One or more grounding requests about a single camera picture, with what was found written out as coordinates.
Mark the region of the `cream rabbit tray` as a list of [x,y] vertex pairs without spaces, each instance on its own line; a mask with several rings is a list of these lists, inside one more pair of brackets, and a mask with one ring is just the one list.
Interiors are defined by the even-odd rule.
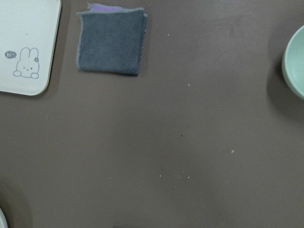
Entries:
[[0,90],[39,95],[48,86],[61,12],[59,0],[0,2]]

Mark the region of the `mint green bowl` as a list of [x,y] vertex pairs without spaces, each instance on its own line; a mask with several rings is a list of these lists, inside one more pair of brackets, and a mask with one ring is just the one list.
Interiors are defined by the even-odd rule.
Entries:
[[304,99],[304,27],[289,40],[282,59],[282,73],[289,89]]

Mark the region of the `white round plate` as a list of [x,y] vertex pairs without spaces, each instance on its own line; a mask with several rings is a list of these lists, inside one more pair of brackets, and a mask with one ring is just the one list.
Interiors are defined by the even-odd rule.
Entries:
[[8,228],[6,218],[1,209],[0,209],[0,228]]

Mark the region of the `grey folded cloth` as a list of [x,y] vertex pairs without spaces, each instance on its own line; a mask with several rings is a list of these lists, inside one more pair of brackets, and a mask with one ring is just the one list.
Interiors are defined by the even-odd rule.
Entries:
[[148,19],[144,8],[93,3],[77,15],[81,22],[76,53],[79,70],[139,74]]

